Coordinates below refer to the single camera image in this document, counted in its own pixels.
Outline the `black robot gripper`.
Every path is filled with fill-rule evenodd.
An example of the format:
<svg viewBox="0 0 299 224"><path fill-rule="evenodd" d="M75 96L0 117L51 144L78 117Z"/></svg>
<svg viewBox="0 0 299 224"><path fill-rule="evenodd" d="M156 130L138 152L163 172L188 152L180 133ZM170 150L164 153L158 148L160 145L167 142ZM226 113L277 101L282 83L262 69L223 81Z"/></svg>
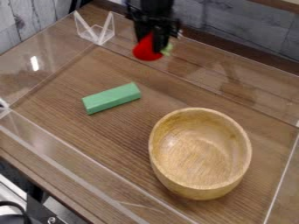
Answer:
<svg viewBox="0 0 299 224"><path fill-rule="evenodd" d="M156 53L167 47L170 36L179 36L182 21L174 15L174 3L126 3L126 17L134 21L138 41L154 30Z"/></svg>

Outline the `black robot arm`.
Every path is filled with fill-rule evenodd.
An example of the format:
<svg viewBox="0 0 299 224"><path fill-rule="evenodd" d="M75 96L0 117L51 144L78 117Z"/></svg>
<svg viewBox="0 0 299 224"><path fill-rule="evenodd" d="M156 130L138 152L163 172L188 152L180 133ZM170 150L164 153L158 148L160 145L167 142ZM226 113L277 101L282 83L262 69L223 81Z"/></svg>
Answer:
<svg viewBox="0 0 299 224"><path fill-rule="evenodd" d="M168 46L170 38L178 38L182 21L174 15L174 0L126 0L126 17L134 22L138 42L152 38L150 49L160 53Z"/></svg>

